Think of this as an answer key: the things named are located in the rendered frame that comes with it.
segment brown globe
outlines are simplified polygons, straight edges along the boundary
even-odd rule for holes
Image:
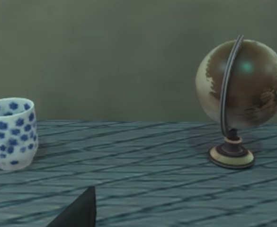
[[[219,122],[225,66],[235,41],[214,48],[199,65],[196,93],[204,112]],[[277,54],[268,46],[244,40],[234,62],[226,99],[231,128],[256,127],[277,112]]]

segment tabletop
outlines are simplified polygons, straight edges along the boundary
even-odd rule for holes
[[[240,131],[248,170],[206,158],[216,124],[39,122],[25,170],[0,170],[0,227],[45,227],[89,186],[97,227],[277,227],[277,125]]]

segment ceramic cup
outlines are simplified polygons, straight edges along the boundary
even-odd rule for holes
[[[29,166],[37,148],[34,103],[25,98],[0,99],[0,169]]]

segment green-gray background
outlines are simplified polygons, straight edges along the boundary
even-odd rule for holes
[[[196,70],[239,33],[277,52],[277,0],[0,0],[0,98],[40,119],[208,121]]]

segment cup base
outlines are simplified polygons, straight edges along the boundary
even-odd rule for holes
[[[4,171],[21,170],[21,169],[24,169],[24,168],[28,167],[29,165],[31,165],[32,161],[33,161],[33,159],[24,160],[17,165],[7,165],[7,164],[0,163],[0,169],[4,170]]]

